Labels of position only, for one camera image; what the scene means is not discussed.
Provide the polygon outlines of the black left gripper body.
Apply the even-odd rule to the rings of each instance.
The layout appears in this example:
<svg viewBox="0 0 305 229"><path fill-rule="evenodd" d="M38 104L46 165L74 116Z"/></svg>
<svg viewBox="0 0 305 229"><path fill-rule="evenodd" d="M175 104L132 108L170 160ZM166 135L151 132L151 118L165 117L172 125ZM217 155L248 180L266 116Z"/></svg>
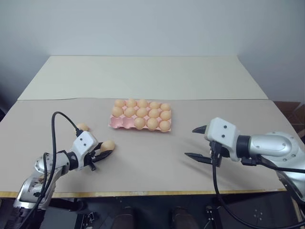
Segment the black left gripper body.
<svg viewBox="0 0 305 229"><path fill-rule="evenodd" d="M100 161L100 150L94 150L84 157L84 167L90 167L91 171L96 170L95 163Z"/></svg>

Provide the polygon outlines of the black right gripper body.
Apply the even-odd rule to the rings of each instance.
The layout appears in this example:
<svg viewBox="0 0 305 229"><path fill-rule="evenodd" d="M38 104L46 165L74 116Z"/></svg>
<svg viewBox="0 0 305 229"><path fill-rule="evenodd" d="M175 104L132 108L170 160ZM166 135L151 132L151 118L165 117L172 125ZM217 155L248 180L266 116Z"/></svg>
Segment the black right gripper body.
<svg viewBox="0 0 305 229"><path fill-rule="evenodd" d="M222 144L216 141L210 141L210 157L204 160L204 163L220 167L223 157L224 148Z"/></svg>

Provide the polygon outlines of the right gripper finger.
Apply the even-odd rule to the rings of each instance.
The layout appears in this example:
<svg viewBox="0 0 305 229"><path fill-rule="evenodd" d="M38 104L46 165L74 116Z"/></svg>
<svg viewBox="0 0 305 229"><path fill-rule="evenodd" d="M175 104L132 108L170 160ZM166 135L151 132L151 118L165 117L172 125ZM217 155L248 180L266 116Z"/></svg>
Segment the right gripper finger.
<svg viewBox="0 0 305 229"><path fill-rule="evenodd" d="M212 163L212 159L210 157L205 157L201 154L196 154L196 153L184 153L186 156L188 156L189 158L200 162L200 163L205 163L205 164L211 164Z"/></svg>
<svg viewBox="0 0 305 229"><path fill-rule="evenodd" d="M200 127L196 127L195 129L192 130L192 132L197 133L197 134L206 135L208 133L208 127L209 127L209 125L203 125Z"/></svg>

